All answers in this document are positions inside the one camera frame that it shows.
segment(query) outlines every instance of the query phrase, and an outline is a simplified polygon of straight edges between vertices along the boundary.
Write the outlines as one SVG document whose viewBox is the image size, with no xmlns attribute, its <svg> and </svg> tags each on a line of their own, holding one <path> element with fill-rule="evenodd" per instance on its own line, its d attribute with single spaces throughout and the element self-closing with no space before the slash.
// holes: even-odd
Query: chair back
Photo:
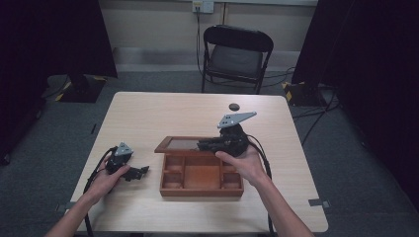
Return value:
<svg viewBox="0 0 419 237">
<path fill-rule="evenodd" d="M 204 32 L 204 42 L 215 45 L 235 47 L 252 51 L 271 52 L 274 42 L 265 33 L 231 27 L 227 25 L 215 25 Z"/>
</svg>

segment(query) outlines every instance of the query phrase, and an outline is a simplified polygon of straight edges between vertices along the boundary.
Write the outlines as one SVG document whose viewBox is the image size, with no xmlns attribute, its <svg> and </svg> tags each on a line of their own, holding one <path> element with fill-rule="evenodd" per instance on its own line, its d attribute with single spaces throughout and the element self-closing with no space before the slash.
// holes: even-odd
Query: hand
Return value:
<svg viewBox="0 0 419 237">
<path fill-rule="evenodd" d="M 231 164 L 237 169 L 240 175 L 249 181 L 250 185 L 255 186 L 260 178 L 266 178 L 267 175 L 262 167 L 262 162 L 258 151 L 251 145 L 240 156 L 234 158 L 226 152 L 217 151 L 215 156 L 222 161 Z"/>
<path fill-rule="evenodd" d="M 105 160 L 99 166 L 99 173 L 96 175 L 92 185 L 85 194 L 92 199 L 94 204 L 96 204 L 101 197 L 110 192 L 111 189 L 118 183 L 121 175 L 125 174 L 130 168 L 129 165 L 124 165 L 120 167 L 117 172 L 110 175 L 105 169 L 106 162 L 109 160 L 109 158 L 110 157 L 105 158 Z"/>
</svg>

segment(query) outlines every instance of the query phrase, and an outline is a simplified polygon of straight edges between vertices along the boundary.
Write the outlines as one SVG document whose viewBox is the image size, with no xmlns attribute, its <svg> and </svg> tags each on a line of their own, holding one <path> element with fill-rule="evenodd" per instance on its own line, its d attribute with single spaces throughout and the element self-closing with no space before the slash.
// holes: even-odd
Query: wooden box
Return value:
<svg viewBox="0 0 419 237">
<path fill-rule="evenodd" d="M 243 179 L 212 152 L 199 151 L 205 137 L 167 136 L 155 149 L 165 153 L 160 194 L 164 197 L 241 197 Z"/>
</svg>

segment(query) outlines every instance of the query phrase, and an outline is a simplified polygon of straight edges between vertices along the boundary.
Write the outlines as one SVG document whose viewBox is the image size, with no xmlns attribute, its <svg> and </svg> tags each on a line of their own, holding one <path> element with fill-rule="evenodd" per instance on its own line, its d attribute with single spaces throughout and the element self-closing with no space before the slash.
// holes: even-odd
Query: table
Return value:
<svg viewBox="0 0 419 237">
<path fill-rule="evenodd" d="M 242 197 L 162 197 L 159 193 L 164 154 L 154 153 L 157 145 L 167 135 L 218 136 L 216 126 L 225 114 L 232 114 L 231 103 L 240 106 L 240 113 L 257 112 L 241 125 L 262 143 L 275 185 L 311 231 L 326 231 L 322 206 L 308 203 L 318 193 L 287 102 L 279 96 L 116 93 L 71 200 L 82 195 L 103 154 L 123 141 L 134 151 L 130 166 L 150 169 L 140 181 L 122 180 L 93 206 L 89 216 L 95 231 L 268 232 L 268 213 L 247 181 Z M 83 222 L 79 231 L 84 230 Z"/>
</svg>

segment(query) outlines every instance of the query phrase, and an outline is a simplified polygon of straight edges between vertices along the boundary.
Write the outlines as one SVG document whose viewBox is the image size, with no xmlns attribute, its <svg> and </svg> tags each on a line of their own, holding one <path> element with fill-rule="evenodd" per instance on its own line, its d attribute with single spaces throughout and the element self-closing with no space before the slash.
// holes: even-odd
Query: black cable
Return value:
<svg viewBox="0 0 419 237">
<path fill-rule="evenodd" d="M 105 152 L 105 154 L 102 156 L 101 160 L 99 161 L 98 165 L 96 166 L 95 170 L 93 170 L 89 179 L 87 179 L 87 184 L 84 187 L 83 194 L 86 194 L 86 192 L 89 190 L 90 186 L 92 185 L 92 182 L 95 180 L 96 175 L 103 170 L 101 169 L 98 171 L 99 167 L 101 166 L 102 162 L 105 160 L 108 153 L 112 151 L 116 151 L 117 149 L 118 149 L 118 146 L 115 146 L 113 148 L 110 148 L 107 152 Z M 93 237 L 93 230 L 92 230 L 92 225 L 90 224 L 89 213 L 86 213 L 86 215 L 84 216 L 84 222 L 86 223 L 87 234 L 90 237 Z"/>
<path fill-rule="evenodd" d="M 330 105 L 332 105 L 333 98 L 335 97 L 335 95 L 336 95 L 336 90 L 333 91 L 332 98 L 330 99 L 330 102 L 327 104 L 327 107 L 325 109 L 323 109 L 322 112 L 320 112 L 320 116 L 315 120 L 315 122 L 313 123 L 313 125 L 311 126 L 311 128 L 308 130 L 307 134 L 305 135 L 304 139 L 301 142 L 301 146 L 304 145 L 304 143 L 307 140 L 308 136 L 310 135 L 310 133 L 312 132 L 312 130 L 314 129 L 314 127 L 317 125 L 317 123 L 320 121 L 320 119 L 329 112 Z"/>
<path fill-rule="evenodd" d="M 199 7 L 195 8 L 197 13 L 197 24 L 198 24 L 198 31 L 197 31 L 197 63 L 198 63 L 198 70 L 200 71 L 201 75 L 203 75 L 203 71 L 201 70 L 200 66 L 200 52 L 201 52 L 201 20 L 200 20 L 200 13 L 201 9 Z"/>
<path fill-rule="evenodd" d="M 307 134 L 305 135 L 304 139 L 302 140 L 301 146 L 304 145 L 305 141 L 307 140 L 308 136 L 310 135 L 311 131 L 314 129 L 315 125 L 318 123 L 318 121 L 326 114 L 326 112 L 321 112 L 320 116 L 317 118 L 317 120 L 314 122 L 314 124 L 311 126 L 311 128 L 308 130 Z"/>
<path fill-rule="evenodd" d="M 264 78 L 280 77 L 280 76 L 287 76 L 287 75 L 293 74 L 293 71 L 289 72 L 291 69 L 295 69 L 295 67 L 288 68 L 285 74 L 274 75 L 274 76 L 265 76 Z"/>
<path fill-rule="evenodd" d="M 287 80 L 288 75 L 293 74 L 293 72 L 289 72 L 291 69 L 293 69 L 294 67 L 290 67 L 289 69 L 287 69 L 287 72 L 284 74 L 280 74 L 280 75 L 274 75 L 274 76 L 268 76 L 268 77 L 264 77 L 264 78 L 274 78 L 274 77 L 280 77 L 280 76 L 285 76 L 282 80 L 280 80 L 279 82 L 273 83 L 273 84 L 269 84 L 269 85 L 265 85 L 265 86 L 261 86 L 262 87 L 272 87 L 272 86 L 276 86 L 282 82 L 284 82 L 285 80 Z M 233 82 L 239 82 L 239 81 L 235 81 L 235 80 L 224 80 L 221 82 L 214 82 L 211 81 L 209 79 L 206 78 L 207 82 L 210 82 L 212 84 L 215 85 L 219 85 L 219 86 L 227 86 L 227 87 L 234 87 L 234 88 L 254 88 L 254 86 L 237 86 L 237 85 L 226 85 L 226 83 L 233 83 Z"/>
<path fill-rule="evenodd" d="M 249 135 L 249 134 L 247 134 L 247 136 L 252 137 L 259 144 L 260 148 L 255 143 L 249 142 L 249 144 L 251 146 L 253 146 L 258 151 L 258 153 L 261 155 L 262 161 L 263 161 L 264 166 L 265 166 L 266 174 L 272 180 L 271 165 L 269 164 L 268 158 L 266 157 L 266 154 L 265 154 L 265 151 L 262 147 L 262 144 L 259 142 L 258 139 L 256 139 L 256 137 L 254 137 L 252 135 Z M 275 231 L 274 231 L 274 226 L 272 224 L 272 219 L 271 219 L 271 216 L 269 216 L 269 214 L 268 214 L 268 226 L 269 226 L 269 233 L 271 234 L 271 236 L 276 237 L 276 234 L 275 234 Z"/>
</svg>

